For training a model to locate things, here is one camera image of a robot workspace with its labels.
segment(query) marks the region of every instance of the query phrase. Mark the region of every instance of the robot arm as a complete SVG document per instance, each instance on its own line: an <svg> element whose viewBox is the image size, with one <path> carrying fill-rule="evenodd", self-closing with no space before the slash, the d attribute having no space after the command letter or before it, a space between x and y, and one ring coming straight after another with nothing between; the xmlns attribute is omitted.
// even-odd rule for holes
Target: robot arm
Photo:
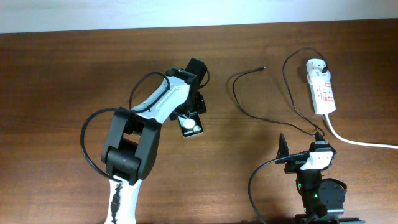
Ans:
<svg viewBox="0 0 398 224"><path fill-rule="evenodd" d="M172 68L166 72L170 89L149 110L136 114L115 112L101 160L106 164L106 173L121 182L110 180L111 193L105 224L136 223L139 187L154 166L162 124L168 117L186 121L206 113L203 97L198 92L206 72L206 65L193 58L186 69ZM140 111L146 108L167 87L164 79L148 99L132 109ZM140 136L138 143L124 138L124 134L132 133Z"/></svg>

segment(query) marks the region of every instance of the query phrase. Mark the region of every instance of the white backdrop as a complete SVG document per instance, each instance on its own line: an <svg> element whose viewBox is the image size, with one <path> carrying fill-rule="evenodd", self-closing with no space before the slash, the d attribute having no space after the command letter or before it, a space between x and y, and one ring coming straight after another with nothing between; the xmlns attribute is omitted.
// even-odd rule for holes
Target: white backdrop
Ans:
<svg viewBox="0 0 398 224"><path fill-rule="evenodd" d="M398 0L0 0L0 32L398 17Z"/></svg>

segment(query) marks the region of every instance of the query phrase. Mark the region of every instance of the wood grain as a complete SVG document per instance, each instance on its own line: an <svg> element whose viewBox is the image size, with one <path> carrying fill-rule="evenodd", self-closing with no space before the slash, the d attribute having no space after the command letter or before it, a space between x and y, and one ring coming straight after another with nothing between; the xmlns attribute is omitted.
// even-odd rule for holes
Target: wood grain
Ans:
<svg viewBox="0 0 398 224"><path fill-rule="evenodd" d="M313 141L295 129L256 121L237 109L237 94L258 116L314 129L292 110L281 74L293 51L312 46L331 70L337 110L333 125L343 137L398 144L397 20L304 22L167 29L96 30L0 35L1 223L101 223L109 183L84 160L80 128L92 112L127 106L129 92L145 73L203 60L211 82L201 91L208 113L205 133L183 139L176 122L162 128L157 162L141 186L139 223L239 223L256 220L247 195L251 172L275 157L284 133L292 152ZM302 52L286 73L298 109L314 115ZM143 83L134 102L157 87ZM88 152L100 164L111 114L96 118L86 134ZM368 223L398 219L398 151L345 144L324 175L348 184L345 217ZM282 165L261 171L253 194L267 218L303 213L295 176Z"/></svg>

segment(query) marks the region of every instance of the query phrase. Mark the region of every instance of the wooden table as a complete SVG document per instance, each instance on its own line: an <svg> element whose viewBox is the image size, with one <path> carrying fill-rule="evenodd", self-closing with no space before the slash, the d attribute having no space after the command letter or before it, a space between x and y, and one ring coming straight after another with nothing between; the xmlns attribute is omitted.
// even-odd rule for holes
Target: wooden table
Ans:
<svg viewBox="0 0 398 224"><path fill-rule="evenodd" d="M92 112L127 107L134 84L150 71L203 60L211 81L201 92L208 108L205 133L184 139L177 122L162 128L157 161L141 185L139 223L239 223L257 220L248 178L275 158L279 134L291 152L314 140L296 129L243 115L237 94L252 114L315 130L292 109L281 68L293 51L312 46L328 61L337 110L332 123L343 137L398 144L398 21L304 22L167 29L95 30L0 35L0 220L2 223L101 223L109 182L80 151L79 136ZM302 52L286 67L298 109L326 129L313 112ZM134 104L159 86L148 79ZM112 114L90 123L86 146L100 154ZM343 143L325 177L348 184L344 217L368 223L398 220L398 151ZM253 182L254 199L267 220L303 213L295 175L272 165Z"/></svg>

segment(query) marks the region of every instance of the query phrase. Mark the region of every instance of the white button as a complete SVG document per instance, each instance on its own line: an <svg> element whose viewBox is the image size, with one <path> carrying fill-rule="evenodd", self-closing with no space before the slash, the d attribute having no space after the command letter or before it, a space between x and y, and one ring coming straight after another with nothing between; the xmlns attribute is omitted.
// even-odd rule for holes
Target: white button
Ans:
<svg viewBox="0 0 398 224"><path fill-rule="evenodd" d="M192 119L186 119L183 123L184 128L192 129L196 125L196 122Z"/></svg>

